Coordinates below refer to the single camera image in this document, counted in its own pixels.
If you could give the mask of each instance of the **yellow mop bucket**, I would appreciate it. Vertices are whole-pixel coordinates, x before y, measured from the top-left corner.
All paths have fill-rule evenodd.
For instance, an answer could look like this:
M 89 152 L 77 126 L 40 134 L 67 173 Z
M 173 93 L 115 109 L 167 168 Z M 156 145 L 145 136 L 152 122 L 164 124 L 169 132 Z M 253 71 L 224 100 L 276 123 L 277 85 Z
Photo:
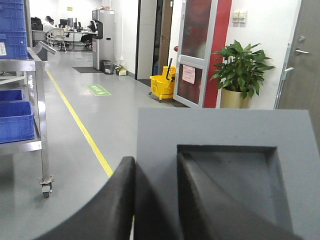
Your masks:
M 164 66 L 162 75 L 151 76 L 151 92 L 159 98 L 161 102 L 162 99 L 172 99 L 174 97 L 175 89 L 175 77 L 176 77 L 176 67 L 171 66 L 172 58 L 170 59 L 169 66 Z

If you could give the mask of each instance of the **potted plant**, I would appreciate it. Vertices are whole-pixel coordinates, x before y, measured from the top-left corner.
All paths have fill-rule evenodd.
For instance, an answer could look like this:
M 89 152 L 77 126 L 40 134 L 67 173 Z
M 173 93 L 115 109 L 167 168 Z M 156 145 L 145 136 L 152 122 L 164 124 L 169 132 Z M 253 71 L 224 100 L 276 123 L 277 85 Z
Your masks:
M 266 65 L 265 61 L 270 57 L 263 50 L 252 52 L 258 45 L 260 43 L 243 48 L 234 40 L 234 43 L 213 53 L 220 55 L 216 61 L 224 60 L 215 64 L 218 69 L 211 78 L 217 79 L 217 87 L 222 89 L 221 108 L 247 108 L 249 98 L 255 93 L 259 95 L 265 71 L 274 66 Z

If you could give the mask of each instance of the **blue plastic crate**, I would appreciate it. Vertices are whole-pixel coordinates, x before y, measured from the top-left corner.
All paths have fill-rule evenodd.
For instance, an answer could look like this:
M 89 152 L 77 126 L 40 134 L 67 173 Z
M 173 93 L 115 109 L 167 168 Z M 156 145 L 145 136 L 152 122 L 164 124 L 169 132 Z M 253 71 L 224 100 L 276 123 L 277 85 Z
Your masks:
M 0 0 L 0 32 L 25 32 L 25 10 L 23 0 Z
M 23 89 L 0 90 L 0 102 L 26 100 Z
M 0 144 L 35 138 L 29 101 L 0 102 Z
M 0 59 L 27 59 L 27 33 L 0 31 Z
M 23 0 L 0 0 L 0 59 L 27 59 Z

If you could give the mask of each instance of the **metal shelf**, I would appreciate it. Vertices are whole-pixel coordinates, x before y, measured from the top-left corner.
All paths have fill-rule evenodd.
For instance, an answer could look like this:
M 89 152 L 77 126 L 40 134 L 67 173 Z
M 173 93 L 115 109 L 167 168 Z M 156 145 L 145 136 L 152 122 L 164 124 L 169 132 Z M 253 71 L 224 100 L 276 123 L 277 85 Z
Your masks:
M 52 59 L 42 61 L 37 56 L 37 53 L 42 48 L 53 54 Z M 0 70 L 7 72 L 33 72 L 31 73 L 32 84 L 28 84 L 28 94 L 34 108 L 34 131 L 36 137 L 32 140 L 0 144 L 0 156 L 41 150 L 42 177 L 39 178 L 39 183 L 42 185 L 43 195 L 49 197 L 54 179 L 49 172 L 44 72 L 49 71 L 59 63 L 60 53 L 41 41 L 33 48 L 28 47 L 28 53 L 29 59 L 1 59 Z

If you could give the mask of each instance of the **red wall panel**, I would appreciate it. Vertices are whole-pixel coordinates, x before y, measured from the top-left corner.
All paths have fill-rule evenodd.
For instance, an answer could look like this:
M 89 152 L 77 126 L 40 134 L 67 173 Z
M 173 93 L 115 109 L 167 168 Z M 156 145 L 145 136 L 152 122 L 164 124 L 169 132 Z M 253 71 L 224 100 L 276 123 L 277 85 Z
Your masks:
M 226 44 L 230 10 L 231 10 L 232 0 L 218 0 L 217 13 L 214 26 L 213 43 L 211 52 L 219 51 Z M 217 67 L 214 66 L 215 63 L 222 62 L 219 60 L 217 62 L 214 59 L 217 55 L 211 55 L 208 79 L 206 83 L 205 95 L 204 95 L 204 107 L 205 108 L 215 108 L 217 103 L 217 80 L 210 80 L 211 76 L 214 75 Z

